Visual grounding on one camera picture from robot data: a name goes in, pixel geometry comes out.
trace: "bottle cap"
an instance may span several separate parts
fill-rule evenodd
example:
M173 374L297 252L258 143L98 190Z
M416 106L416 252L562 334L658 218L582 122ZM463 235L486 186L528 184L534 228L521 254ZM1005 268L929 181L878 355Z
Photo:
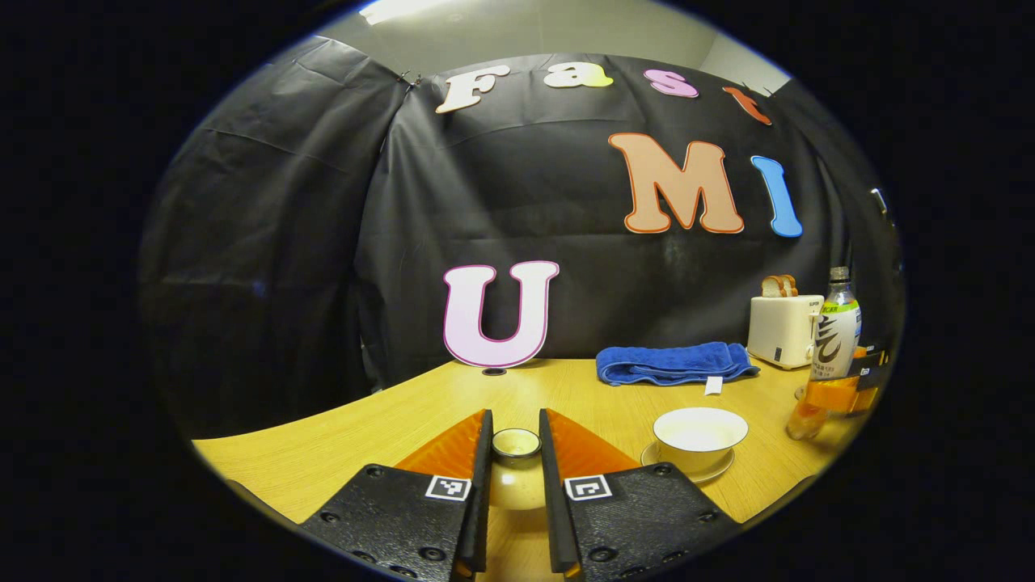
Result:
M831 283L842 283L846 281L850 281L848 277L848 267L833 267L830 269Z

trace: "black curtain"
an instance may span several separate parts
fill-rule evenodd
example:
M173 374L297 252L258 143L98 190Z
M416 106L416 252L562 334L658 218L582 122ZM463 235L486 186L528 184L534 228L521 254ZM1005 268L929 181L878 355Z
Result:
M597 63L614 83L545 85L546 69L567 61ZM445 79L498 64L510 74L479 104L435 113ZM699 96L657 91L644 77L652 68L680 74ZM609 346L746 343L749 301L768 274L791 273L801 293L825 294L829 267L848 253L838 197L821 170L825 152L783 108L741 87L772 125L753 119L722 90L729 86L737 85L656 61L555 54L471 65L415 87L378 162L356 257L362 332L378 377L391 385L451 358L442 342L442 275L461 265L499 273L482 316L484 333L496 339L516 328L510 266L560 265L550 284L542 357L591 358ZM743 231L708 232L700 220L689 230L673 220L660 234L628 231L629 175L608 142L623 132L653 137L680 166L690 142L722 148ZM752 155L782 165L800 237L772 231L772 204Z
M779 108L817 151L826 190L844 208L852 253L853 290L862 308L860 345L897 348L906 318L901 248L888 193L868 158L834 115L792 79L769 103Z
M188 438L369 394L349 292L359 217L409 84L313 36L235 88L164 176L140 251L154 378Z

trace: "pink letter u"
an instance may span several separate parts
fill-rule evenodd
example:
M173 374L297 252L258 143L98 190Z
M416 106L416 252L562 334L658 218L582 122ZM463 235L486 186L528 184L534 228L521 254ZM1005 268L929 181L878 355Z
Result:
M561 272L551 261L528 261L510 267L521 283L518 330L506 340L490 340L481 332L485 286L496 279L489 265L450 269L442 278L449 287L443 340L449 353L471 366L510 368L535 356L546 341L550 280Z

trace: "paper label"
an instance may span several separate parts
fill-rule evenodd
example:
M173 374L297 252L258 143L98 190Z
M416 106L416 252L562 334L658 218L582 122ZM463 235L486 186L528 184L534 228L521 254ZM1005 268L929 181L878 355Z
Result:
M861 330L862 312L858 301L845 305L825 302L816 321L811 379L846 376Z
M722 394L722 377L709 376L705 382L705 396Z

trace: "ceiling light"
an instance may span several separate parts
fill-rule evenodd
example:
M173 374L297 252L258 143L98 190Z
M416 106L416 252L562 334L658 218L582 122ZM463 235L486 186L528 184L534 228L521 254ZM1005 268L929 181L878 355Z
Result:
M359 10L359 16L374 26L388 19L419 12L425 8L444 4L449 0L378 0Z

